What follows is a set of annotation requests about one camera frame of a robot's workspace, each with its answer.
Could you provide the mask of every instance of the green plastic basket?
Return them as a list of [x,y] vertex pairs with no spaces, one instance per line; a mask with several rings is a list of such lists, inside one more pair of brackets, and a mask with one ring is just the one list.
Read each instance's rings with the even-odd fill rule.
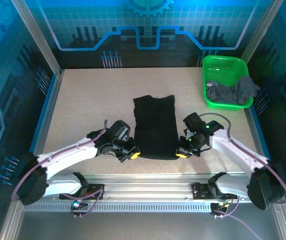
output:
[[206,106],[211,109],[237,111],[246,109],[253,103],[253,97],[245,101],[244,105],[213,102],[207,97],[207,81],[215,81],[225,86],[233,86],[240,77],[248,76],[248,66],[245,61],[233,56],[209,55],[203,59],[203,95]]

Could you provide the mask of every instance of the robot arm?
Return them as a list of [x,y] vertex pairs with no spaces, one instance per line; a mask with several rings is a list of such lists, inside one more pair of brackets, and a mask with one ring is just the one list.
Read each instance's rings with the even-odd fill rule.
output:
[[266,168],[271,167],[278,174],[278,167],[264,156],[253,152],[216,121],[205,123],[194,112],[183,122],[187,126],[185,137],[180,137],[176,154],[179,157],[199,157],[201,148],[208,145],[220,151],[235,162],[246,174],[236,177],[220,172],[208,181],[208,189],[214,197],[233,194],[249,198],[259,209],[265,210],[285,195],[285,190],[275,176]]
[[22,157],[10,179],[13,186],[17,186],[33,167],[40,165],[28,175],[17,190],[22,203],[29,205],[43,196],[63,193],[83,197],[87,194],[89,184],[80,173],[75,172],[68,176],[56,174],[101,154],[114,153],[121,163],[139,156],[140,150],[130,137],[130,127],[122,120],[116,121],[98,139],[91,141],[100,132],[92,131],[82,140],[58,151],[38,156],[27,154]]

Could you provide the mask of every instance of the wire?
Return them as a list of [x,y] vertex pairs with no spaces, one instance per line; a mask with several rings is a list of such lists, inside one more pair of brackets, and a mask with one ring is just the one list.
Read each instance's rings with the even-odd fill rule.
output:
[[227,216],[230,216],[232,213],[234,213],[235,210],[238,208],[239,204],[240,204],[240,197],[238,196],[238,197],[237,197],[236,205],[235,205],[235,207],[233,208],[233,210],[230,211],[230,212],[227,213],[227,214],[224,214],[224,215],[222,216],[222,218],[225,218],[225,217],[227,217]]
[[116,155],[114,155],[112,153],[103,153],[103,155],[112,155],[113,157],[117,157]]
[[74,197],[74,196],[71,196],[71,195],[66,194],[66,193],[63,193],[62,195],[63,195],[64,197],[67,197],[67,198],[72,199],[72,200],[83,200],[83,199],[88,199],[88,198],[90,198],[90,197],[93,197],[93,196],[95,196],[95,195],[98,194],[98,193],[101,193],[101,194],[102,194],[102,192],[103,192],[103,190],[102,190],[102,189],[99,189],[99,190],[97,190],[97,191],[95,191],[95,192],[92,192],[92,193],[89,194],[89,195],[82,196],[82,197]]
[[[223,211],[219,211],[219,210],[214,210],[215,212],[219,213],[219,214],[224,214]],[[229,217],[235,219],[236,221],[238,221],[239,223],[241,223],[244,227],[246,227],[257,239],[259,240],[263,240],[263,238],[261,238],[252,228],[249,227],[249,225],[247,225],[244,221],[242,221],[241,219],[239,219],[236,216],[233,215],[228,215]]]
[[226,215],[228,213],[228,210],[229,210],[229,206],[226,207],[226,211],[225,211],[224,215]]
[[46,162],[50,162],[53,158],[56,158],[62,154],[65,154],[66,152],[69,152],[71,150],[77,149],[77,148],[81,148],[84,147],[90,143],[95,142],[96,140],[98,140],[107,130],[107,125],[108,125],[108,120],[105,119],[104,121],[104,127],[101,130],[101,132],[93,139],[90,139],[89,141],[83,142],[80,145],[75,145],[75,146],[70,146],[68,148],[65,148],[61,151],[58,151],[56,153],[54,153],[53,155],[47,157],[46,159],[44,159],[43,161],[39,162],[38,164],[36,164],[34,167],[32,167],[22,178],[21,180],[18,182],[18,184],[16,185],[16,187],[14,188],[14,191],[11,195],[11,200],[17,200],[16,195],[18,193],[18,190],[20,189],[21,185],[23,184],[23,182],[31,175],[31,173],[37,169],[38,167],[40,167],[42,164],[46,163]]
[[[262,161],[261,159],[257,158],[256,156],[254,156],[252,153],[248,152],[246,149],[244,149],[243,147],[239,146],[235,141],[233,141],[233,139],[231,138],[231,134],[230,134],[230,130],[231,130],[231,122],[230,120],[218,113],[212,113],[212,112],[208,112],[208,113],[203,113],[201,115],[199,115],[200,117],[205,116],[205,115],[216,115],[219,116],[223,119],[225,119],[228,123],[228,128],[227,128],[227,137],[229,139],[229,141],[235,146],[237,147],[239,150],[241,150],[243,153],[249,155],[251,158],[253,158],[254,160],[258,161],[260,164],[262,164],[267,170],[269,170],[274,177],[278,180],[278,182],[281,184],[281,186],[284,188],[285,192],[286,192],[286,184],[285,182],[281,179],[281,177],[268,165],[266,164],[264,161]],[[280,205],[286,205],[286,201],[285,202],[276,202],[276,204],[280,204]]]
[[210,150],[212,147],[210,146],[210,147],[208,147],[208,148],[205,148],[205,149],[203,149],[203,150],[200,150],[198,153],[203,153],[203,152],[205,152],[205,151],[208,151],[208,150]]
[[98,200],[100,199],[100,197],[101,197],[101,195],[102,195],[103,190],[100,189],[98,192],[99,192],[99,195],[98,195],[97,199],[95,200],[95,202],[94,202],[94,204],[92,205],[92,207],[91,207],[86,213],[80,214],[80,215],[76,215],[76,214],[74,213],[73,209],[71,209],[71,213],[74,215],[74,218],[76,218],[76,217],[83,218],[83,217],[85,217],[86,215],[88,215],[88,214],[94,209],[95,205],[97,204]]

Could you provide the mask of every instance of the blue printed backdrop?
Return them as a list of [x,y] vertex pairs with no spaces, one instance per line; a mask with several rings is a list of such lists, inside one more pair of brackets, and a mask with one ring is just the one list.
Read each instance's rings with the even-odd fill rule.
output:
[[286,174],[286,0],[248,66],[263,88],[254,108],[270,157],[284,165]]
[[13,190],[11,157],[30,150],[52,75],[11,1],[0,0],[0,227]]
[[200,67],[205,55],[240,57],[269,3],[27,1],[62,68]]

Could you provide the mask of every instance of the gray cloth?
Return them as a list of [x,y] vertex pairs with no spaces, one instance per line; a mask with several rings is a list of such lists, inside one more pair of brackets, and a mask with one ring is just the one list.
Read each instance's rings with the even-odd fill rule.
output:
[[261,88],[249,76],[242,76],[234,86],[225,86],[216,81],[206,83],[206,96],[216,103],[244,105],[247,99],[253,98]]

